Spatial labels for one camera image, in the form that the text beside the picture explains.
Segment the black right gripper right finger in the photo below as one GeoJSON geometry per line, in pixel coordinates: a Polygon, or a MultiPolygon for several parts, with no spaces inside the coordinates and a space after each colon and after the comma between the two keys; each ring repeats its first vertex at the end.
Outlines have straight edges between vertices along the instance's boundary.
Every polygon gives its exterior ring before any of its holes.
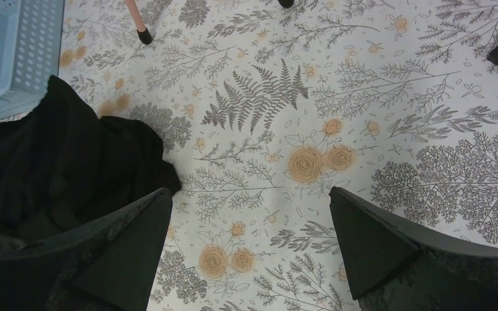
{"type": "Polygon", "coordinates": [[[498,310],[498,248],[429,229],[339,187],[330,198],[362,310],[498,310]]]}

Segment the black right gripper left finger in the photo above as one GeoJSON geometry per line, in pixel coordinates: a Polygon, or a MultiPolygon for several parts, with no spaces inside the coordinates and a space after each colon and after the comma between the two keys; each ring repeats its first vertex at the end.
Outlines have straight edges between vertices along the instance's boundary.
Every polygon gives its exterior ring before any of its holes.
{"type": "Polygon", "coordinates": [[[0,310],[145,310],[172,212],[168,189],[19,249],[0,249],[0,310]]]}

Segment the black shirt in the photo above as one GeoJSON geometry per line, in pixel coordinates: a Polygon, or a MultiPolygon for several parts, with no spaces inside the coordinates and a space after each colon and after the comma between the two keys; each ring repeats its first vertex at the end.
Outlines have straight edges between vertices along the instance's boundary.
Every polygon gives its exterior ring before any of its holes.
{"type": "Polygon", "coordinates": [[[142,121],[98,117],[50,76],[40,103],[0,122],[0,249],[68,231],[160,188],[181,187],[161,137],[142,121]]]}

